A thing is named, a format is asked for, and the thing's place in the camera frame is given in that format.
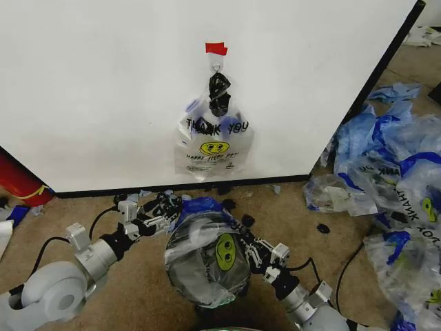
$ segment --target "black debris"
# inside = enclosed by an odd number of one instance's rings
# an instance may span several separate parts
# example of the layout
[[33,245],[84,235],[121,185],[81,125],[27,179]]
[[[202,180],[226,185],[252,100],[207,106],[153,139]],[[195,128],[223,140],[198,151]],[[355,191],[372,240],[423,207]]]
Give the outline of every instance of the black debris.
[[8,204],[8,198],[0,197],[0,208],[5,208],[7,204]]
[[233,199],[225,199],[222,201],[222,206],[228,210],[228,212],[231,212],[236,207],[236,202]]
[[231,191],[233,189],[232,186],[229,185],[219,185],[218,186],[218,194],[219,195],[224,195],[227,194],[229,191]]
[[254,222],[256,222],[256,220],[254,219],[253,216],[250,216],[248,214],[242,216],[242,224],[246,228],[252,227],[254,225]]
[[317,230],[324,234],[328,234],[331,232],[331,229],[329,229],[327,225],[321,223],[317,225]]

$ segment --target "yellow strap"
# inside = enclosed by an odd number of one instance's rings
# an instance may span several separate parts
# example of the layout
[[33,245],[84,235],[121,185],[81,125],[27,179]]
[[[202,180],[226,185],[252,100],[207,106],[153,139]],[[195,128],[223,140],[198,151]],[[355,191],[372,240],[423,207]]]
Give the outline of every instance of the yellow strap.
[[16,197],[20,200],[29,199],[29,198],[32,198],[36,195],[42,195],[45,188],[49,189],[49,186],[42,185],[37,191],[35,191],[32,194],[27,195],[26,197],[18,197],[17,195],[14,195],[14,197]]

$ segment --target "pile of plastic bags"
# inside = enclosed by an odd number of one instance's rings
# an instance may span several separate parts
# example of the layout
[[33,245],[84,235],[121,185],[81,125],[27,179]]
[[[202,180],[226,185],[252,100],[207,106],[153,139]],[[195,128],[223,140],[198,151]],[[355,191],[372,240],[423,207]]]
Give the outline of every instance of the pile of plastic bags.
[[365,247],[400,311],[392,330],[441,330],[441,118],[411,109],[396,101],[377,116],[365,105],[334,136],[334,174],[312,177],[304,193],[310,210],[373,214],[387,231]]

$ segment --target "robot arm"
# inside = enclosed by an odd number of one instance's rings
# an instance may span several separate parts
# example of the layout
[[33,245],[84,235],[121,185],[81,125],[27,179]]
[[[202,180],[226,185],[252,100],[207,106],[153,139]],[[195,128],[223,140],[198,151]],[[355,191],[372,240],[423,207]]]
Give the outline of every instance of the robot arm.
[[370,328],[344,318],[331,305],[332,289],[324,281],[313,291],[304,289],[298,277],[286,268],[289,248],[282,243],[273,247],[267,241],[257,239],[249,228],[240,227],[241,244],[254,274],[262,274],[270,283],[277,299],[282,303],[288,319],[304,331],[384,331]]
[[[0,295],[0,331],[33,331],[50,321],[68,321],[80,313],[85,302],[106,282],[112,264],[121,260],[141,237],[165,232],[181,212],[182,201],[158,194],[142,208],[131,201],[118,204],[117,230],[92,243],[85,228],[75,223],[67,228],[77,264],[50,263],[38,269],[24,284]],[[153,217],[146,212],[153,210]],[[282,303],[289,320],[304,331],[382,331],[367,328],[340,315],[329,305],[331,288],[322,281],[306,291],[298,277],[286,268],[289,248],[273,247],[238,224],[240,243],[251,271],[262,274]]]
[[[146,212],[153,208],[154,217]],[[141,237],[167,231],[181,208],[181,199],[158,194],[138,208],[135,202],[118,204],[117,230],[92,243],[86,229],[75,223],[66,229],[78,265],[67,261],[49,263],[24,284],[0,295],[0,331],[32,331],[50,321],[68,321],[101,288],[112,264],[120,261]]]

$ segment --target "fire extinguisher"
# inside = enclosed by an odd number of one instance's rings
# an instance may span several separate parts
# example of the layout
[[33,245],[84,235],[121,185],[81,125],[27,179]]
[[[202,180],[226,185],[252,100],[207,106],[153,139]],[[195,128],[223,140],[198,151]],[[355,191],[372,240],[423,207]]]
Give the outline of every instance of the fire extinguisher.
[[53,198],[53,191],[29,170],[0,149],[0,186],[26,205],[43,205]]

